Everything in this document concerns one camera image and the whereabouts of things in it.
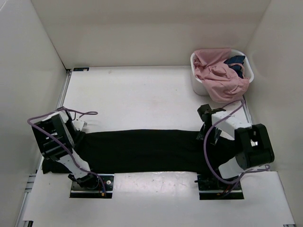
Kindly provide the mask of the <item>black trousers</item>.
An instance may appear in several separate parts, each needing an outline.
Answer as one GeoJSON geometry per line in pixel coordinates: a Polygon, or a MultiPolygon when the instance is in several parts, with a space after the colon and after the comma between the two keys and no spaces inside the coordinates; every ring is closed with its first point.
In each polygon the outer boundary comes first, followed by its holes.
{"type": "MultiPolygon", "coordinates": [[[[128,130],[86,133],[76,152],[94,167],[122,165],[151,168],[208,168],[203,144],[196,144],[197,131],[128,130]]],[[[218,149],[208,148],[214,169],[235,154],[231,140],[220,137],[218,149]]]]}

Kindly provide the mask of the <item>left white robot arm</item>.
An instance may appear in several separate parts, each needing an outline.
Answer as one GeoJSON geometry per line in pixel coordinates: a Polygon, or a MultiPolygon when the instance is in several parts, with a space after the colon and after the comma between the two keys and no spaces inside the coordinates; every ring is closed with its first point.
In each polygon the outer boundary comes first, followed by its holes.
{"type": "Polygon", "coordinates": [[[85,132],[87,123],[78,117],[72,116],[66,108],[59,108],[50,113],[29,118],[38,148],[45,160],[51,160],[64,166],[69,178],[82,188],[94,190],[103,186],[101,177],[94,173],[87,161],[76,152],[85,132]]]}

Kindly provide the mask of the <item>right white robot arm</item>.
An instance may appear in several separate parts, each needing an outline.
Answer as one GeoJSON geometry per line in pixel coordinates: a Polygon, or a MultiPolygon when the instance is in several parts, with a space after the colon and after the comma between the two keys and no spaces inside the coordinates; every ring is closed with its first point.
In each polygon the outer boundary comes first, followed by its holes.
{"type": "Polygon", "coordinates": [[[251,124],[236,118],[234,114],[239,109],[241,106],[228,113],[224,108],[212,109],[205,104],[197,110],[204,123],[197,138],[203,141],[205,161],[213,175],[213,185],[218,189],[236,183],[241,175],[250,172],[252,168],[265,166],[275,159],[265,125],[251,124]],[[218,149],[221,132],[232,137],[235,154],[215,170],[208,158],[207,149],[218,149]]]}

